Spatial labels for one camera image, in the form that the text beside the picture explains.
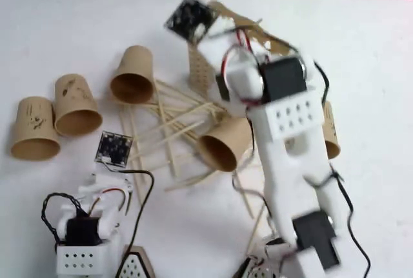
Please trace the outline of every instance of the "popsicle stick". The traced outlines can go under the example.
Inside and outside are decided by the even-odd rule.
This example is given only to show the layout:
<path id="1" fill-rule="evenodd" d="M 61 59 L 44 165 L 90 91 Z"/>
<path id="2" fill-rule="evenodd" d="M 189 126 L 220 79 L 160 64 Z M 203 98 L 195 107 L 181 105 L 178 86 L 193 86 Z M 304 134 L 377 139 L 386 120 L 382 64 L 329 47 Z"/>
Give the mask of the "popsicle stick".
<path id="1" fill-rule="evenodd" d="M 204 103 L 204 101 L 198 97 L 194 97 L 191 96 L 189 94 L 186 94 L 182 91 L 179 91 L 177 88 L 174 88 L 173 86 L 161 81 L 161 80 L 157 80 L 156 83 L 159 83 L 161 86 L 168 88 L 169 90 L 175 92 L 177 95 L 180 95 L 182 99 L 188 101 L 189 103 Z M 216 106 L 215 104 L 211 105 L 211 108 L 215 109 L 215 110 L 222 110 L 220 107 Z"/>
<path id="2" fill-rule="evenodd" d="M 244 200 L 244 203 L 245 203 L 245 206 L 246 206 L 246 208 L 247 208 L 248 214 L 249 214 L 250 217 L 253 219 L 253 218 L 254 218 L 254 213 L 252 212 L 250 203 L 248 202 L 248 198 L 247 198 L 247 196 L 245 195 L 245 192 L 242 192 L 242 191 L 244 190 L 244 188 L 243 188 L 243 186 L 242 186 L 242 184 L 241 184 L 241 180 L 240 180 L 240 178 L 239 178 L 238 172 L 235 172 L 235 173 L 234 173 L 234 179 L 235 179 L 235 181 L 237 182 L 237 186 L 239 187 L 239 190 L 241 191 L 241 196 L 242 196 L 242 198 L 243 198 L 243 200 Z"/>
<path id="3" fill-rule="evenodd" d="M 187 126 L 186 128 L 184 128 L 184 129 L 182 129 L 182 130 L 180 130 L 180 131 L 178 131 L 178 132 L 176 132 L 176 133 L 174 133 L 174 134 L 172 134 L 172 135 L 170 135 L 170 136 L 162 139 L 161 141 L 158 141 L 151 149 L 149 149 L 149 150 L 147 150 L 147 151 L 145 151 L 145 152 L 139 152 L 138 154 L 134 154 L 134 155 L 133 155 L 132 157 L 130 157 L 129 159 L 134 160 L 134 159 L 137 159 L 137 158 L 138 158 L 139 156 L 141 156 L 141 155 L 150 154 L 150 153 L 152 153 L 154 150 L 156 150 L 159 146 L 161 146 L 162 144 L 164 144 L 164 143 L 166 143 L 166 142 L 168 142 L 168 141 L 171 141 L 171 140 L 173 140 L 173 139 L 181 136 L 181 135 L 184 134 L 186 131 L 189 131 L 189 130 L 191 130 L 191 129 L 193 129 L 193 128 L 195 128 L 195 127 L 197 127 L 197 126 L 199 126 L 199 125 L 201 125 L 201 124 L 203 124 L 203 123 L 204 123 L 204 121 L 200 121 L 200 122 L 196 122 L 196 123 L 194 123 L 194 124 L 191 124 L 190 126 Z"/>
<path id="4" fill-rule="evenodd" d="M 126 123 L 125 123 L 124 113 L 125 113 L 125 107 L 121 106 L 120 109 L 119 109 L 119 119 L 121 121 L 123 134 L 128 135 L 128 132 L 126 131 Z M 129 160 L 129 161 L 132 164 L 132 167 L 135 167 L 134 162 L 132 160 Z M 136 174 L 134 174 L 134 184 L 135 184 L 135 190 L 136 190 L 136 195 L 137 195 L 137 201 L 139 202 L 139 205 L 142 206 L 143 198 L 142 198 L 142 195 L 141 195 L 141 189 L 139 188 L 139 185 L 137 183 L 137 177 L 135 175 Z"/>
<path id="5" fill-rule="evenodd" d="M 254 242 L 254 237 L 256 235 L 259 222 L 260 222 L 260 220 L 263 216 L 263 213 L 264 213 L 264 209 L 265 209 L 265 204 L 263 204 L 261 209 L 259 210 L 259 214 L 258 214 L 256 223 L 254 225 L 254 228 L 252 229 L 252 234 L 251 234 L 250 240 L 248 241 L 247 251 L 245 252 L 246 255 L 248 255 L 250 253 L 250 249 L 251 249 L 252 243 Z"/>
<path id="6" fill-rule="evenodd" d="M 150 112 L 152 112 L 153 114 L 156 114 L 158 116 L 160 115 L 159 110 L 154 110 L 154 109 L 148 109 L 148 110 Z M 166 115 L 166 118 L 168 118 L 168 119 L 173 118 L 173 116 L 168 112 L 165 112 L 165 115 Z M 170 128 L 172 128 L 175 132 L 178 132 L 178 131 L 182 130 L 185 127 L 186 127 L 186 125 L 184 125 L 183 123 L 180 123 L 180 122 L 176 122 L 176 123 L 172 124 L 172 126 L 170 126 Z M 198 135 L 193 131 L 185 132 L 183 134 L 183 137 L 185 137 L 185 139 L 190 141 L 191 143 L 196 143 L 196 141 L 198 139 Z"/>
<path id="7" fill-rule="evenodd" d="M 210 172 L 209 174 L 200 175 L 194 178 L 187 179 L 185 181 L 178 183 L 175 186 L 170 186 L 169 188 L 166 188 L 165 192 L 171 192 L 171 191 L 182 189 L 182 188 L 188 188 L 189 186 L 194 186 L 196 184 L 202 183 L 203 181 L 207 179 L 212 178 L 218 173 L 219 173 L 219 170 L 214 170 L 213 172 Z"/>
<path id="8" fill-rule="evenodd" d="M 157 105 L 159 107 L 159 114 L 161 115 L 161 120 L 162 120 L 162 124 L 165 125 L 166 124 L 166 117 L 165 117 L 165 113 L 163 110 L 163 104 L 162 104 L 162 98 L 161 95 L 159 94 L 159 88 L 157 83 L 154 83 L 154 87 L 155 87 L 155 93 L 156 93 L 156 97 L 157 97 Z M 164 133 L 165 133 L 165 137 L 166 137 L 166 150 L 168 152 L 168 158 L 171 161 L 171 165 L 172 165 L 172 174 L 174 175 L 174 177 L 177 177 L 178 174 L 178 167 L 175 163 L 175 158 L 174 158 L 174 154 L 172 153 L 172 146 L 170 144 L 169 141 L 169 129 L 167 129 L 166 127 L 163 128 Z"/>
<path id="9" fill-rule="evenodd" d="M 165 128 L 165 127 L 171 125 L 172 123 L 175 123 L 176 121 L 182 119 L 186 115 L 193 114 L 194 112 L 198 112 L 198 111 L 206 108 L 210 104 L 212 104 L 212 103 L 205 103 L 205 104 L 201 104 L 199 106 L 193 107 L 193 108 L 189 109 L 187 112 L 184 112 L 183 114 L 177 115 L 176 117 L 174 117 L 173 119 L 167 121 L 166 123 L 163 123 L 163 124 L 158 125 L 154 128 L 151 128 L 151 129 L 149 129 L 149 130 L 147 130 L 147 131 L 145 131 L 141 134 L 137 134 L 134 137 L 138 137 L 138 138 L 146 137 L 147 135 L 150 135 L 151 133 L 156 132 L 161 128 Z"/>
<path id="10" fill-rule="evenodd" d="M 134 113 L 132 111 L 132 106 L 127 106 L 126 108 L 128 109 L 130 126 L 132 127 L 132 133 L 134 134 L 134 143 L 133 143 L 133 145 L 135 146 L 136 153 L 138 154 L 139 151 L 140 151 L 139 150 L 139 137 L 137 136 L 137 133 L 136 133 L 136 123 L 135 123 Z M 137 159 L 137 163 L 138 163 L 138 167 L 139 167 L 140 170 L 145 169 L 144 166 L 143 166 L 142 157 L 139 157 Z M 139 176 L 141 178 L 141 182 L 143 184 L 146 184 L 146 179 L 145 179 L 146 176 L 144 176 L 144 174 L 139 174 Z"/>
<path id="11" fill-rule="evenodd" d="M 189 160 L 189 159 L 191 159 L 191 158 L 193 158 L 193 157 L 195 157 L 195 156 L 196 156 L 195 153 L 183 154 L 183 155 L 177 156 L 176 159 L 177 159 L 180 163 L 182 163 L 182 162 L 185 162 L 185 161 L 187 161 L 187 160 Z M 161 164 L 158 164 L 158 165 L 156 165 L 156 166 L 150 167 L 150 168 L 148 168 L 148 170 L 149 170 L 150 172 L 153 172 L 154 170 L 158 170 L 158 169 L 160 169 L 160 168 L 162 168 L 162 167 L 168 166 L 170 163 L 171 163 L 171 161 L 168 160 L 168 161 L 166 161 L 166 162 L 164 162 L 164 163 L 161 163 Z"/>

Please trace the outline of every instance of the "cardboard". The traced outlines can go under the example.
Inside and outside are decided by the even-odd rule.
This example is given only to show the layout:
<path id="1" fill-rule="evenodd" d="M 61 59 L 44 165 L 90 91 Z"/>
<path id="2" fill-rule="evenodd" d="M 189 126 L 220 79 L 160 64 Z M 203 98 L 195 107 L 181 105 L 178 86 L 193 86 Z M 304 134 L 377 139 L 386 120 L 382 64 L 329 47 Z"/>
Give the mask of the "cardboard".
<path id="1" fill-rule="evenodd" d="M 97 103 L 86 79 L 81 75 L 64 75 L 56 81 L 55 102 L 54 126 L 61 135 L 84 135 L 102 124 Z"/>
<path id="2" fill-rule="evenodd" d="M 38 96 L 21 100 L 14 125 L 12 155 L 18 159 L 42 161 L 59 151 L 52 102 Z"/>
<path id="3" fill-rule="evenodd" d="M 329 159 L 333 159 L 340 154 L 340 145 L 337 139 L 336 126 L 334 124 L 333 111 L 330 102 L 326 101 L 324 105 L 324 124 L 323 134 L 327 155 Z"/>
<path id="4" fill-rule="evenodd" d="M 198 139 L 198 151 L 216 170 L 232 172 L 252 144 L 250 125 L 245 118 L 225 119 Z"/>
<path id="5" fill-rule="evenodd" d="M 131 46 L 123 54 L 116 76 L 110 82 L 113 96 L 121 102 L 140 104 L 154 93 L 152 53 L 144 46 Z"/>

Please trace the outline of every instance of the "upside-down paper cup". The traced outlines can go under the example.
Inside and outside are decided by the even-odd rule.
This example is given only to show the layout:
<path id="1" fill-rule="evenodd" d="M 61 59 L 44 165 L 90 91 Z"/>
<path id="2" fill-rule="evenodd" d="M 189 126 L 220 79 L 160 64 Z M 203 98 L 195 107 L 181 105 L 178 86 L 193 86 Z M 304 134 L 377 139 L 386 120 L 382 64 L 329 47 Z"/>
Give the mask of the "upside-down paper cup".
<path id="1" fill-rule="evenodd" d="M 323 134 L 328 158 L 333 159 L 340 154 L 340 145 L 337 139 L 333 111 L 331 109 L 331 104 L 328 101 L 326 101 L 324 105 Z"/>
<path id="2" fill-rule="evenodd" d="M 97 103 L 83 76 L 68 74 L 55 84 L 55 129 L 64 136 L 93 132 L 102 124 Z"/>
<path id="3" fill-rule="evenodd" d="M 20 101 L 14 125 L 12 155 L 30 161 L 47 160 L 60 151 L 53 127 L 52 102 L 32 96 Z"/>
<path id="4" fill-rule="evenodd" d="M 113 96 L 123 103 L 147 102 L 154 93 L 152 53 L 144 46 L 131 46 L 123 54 L 116 76 L 110 82 Z"/>
<path id="5" fill-rule="evenodd" d="M 245 118 L 229 118 L 198 140 L 204 161 L 216 170 L 232 172 L 252 144 L 250 125 Z"/>

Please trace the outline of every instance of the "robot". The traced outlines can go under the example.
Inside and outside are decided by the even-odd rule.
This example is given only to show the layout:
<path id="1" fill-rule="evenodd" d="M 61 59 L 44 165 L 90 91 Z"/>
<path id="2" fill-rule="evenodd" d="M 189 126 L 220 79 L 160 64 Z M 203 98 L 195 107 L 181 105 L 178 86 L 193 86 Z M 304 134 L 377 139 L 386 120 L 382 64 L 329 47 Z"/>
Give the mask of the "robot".
<path id="1" fill-rule="evenodd" d="M 254 26 L 236 26 L 231 17 L 198 0 L 184 0 L 165 26 L 215 70 L 209 98 L 252 124 L 265 176 L 264 199 L 279 237 L 267 239 L 255 252 L 256 260 L 235 277 L 257 277 L 251 273 L 263 264 L 262 277 L 342 277 L 354 256 L 346 253 L 352 242 L 340 207 L 343 186 L 328 161 L 322 131 L 328 90 L 324 71 L 280 39 L 290 53 L 271 54 L 248 38 Z M 325 80 L 323 95 L 312 82 L 317 72 Z M 286 141 L 293 142 L 292 148 Z"/>

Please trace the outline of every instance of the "white surface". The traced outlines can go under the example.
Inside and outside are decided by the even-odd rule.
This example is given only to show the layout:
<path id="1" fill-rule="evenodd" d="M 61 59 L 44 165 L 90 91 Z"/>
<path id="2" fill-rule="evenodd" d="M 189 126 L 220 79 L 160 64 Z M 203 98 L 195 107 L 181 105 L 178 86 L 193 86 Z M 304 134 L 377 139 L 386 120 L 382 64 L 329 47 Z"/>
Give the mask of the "white surface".
<path id="1" fill-rule="evenodd" d="M 29 95 L 53 98 L 54 81 L 74 72 L 102 96 L 123 51 L 134 44 L 152 50 L 156 77 L 182 82 L 186 45 L 163 28 L 180 1 L 0 0 L 1 277 L 53 277 L 53 237 L 40 219 L 43 199 L 54 191 L 75 192 L 94 168 L 102 129 L 121 131 L 116 109 L 107 106 L 102 129 L 62 139 L 56 158 L 17 161 L 6 147 L 17 103 Z M 263 18 L 268 31 L 307 50 L 325 69 L 342 149 L 333 162 L 356 207 L 354 232 L 371 256 L 371 277 L 410 277 L 413 1 L 220 1 Z M 143 110 L 138 114 L 142 130 L 154 124 Z M 199 164 L 185 169 L 198 174 Z M 255 182 L 258 171 L 243 177 Z M 230 176 L 168 194 L 163 188 L 173 182 L 169 169 L 155 177 L 135 245 L 145 247 L 157 277 L 230 277 L 254 223 Z M 51 201 L 47 212 L 52 223 L 58 202 Z M 362 256 L 353 256 L 348 278 L 361 277 L 365 269 Z"/>

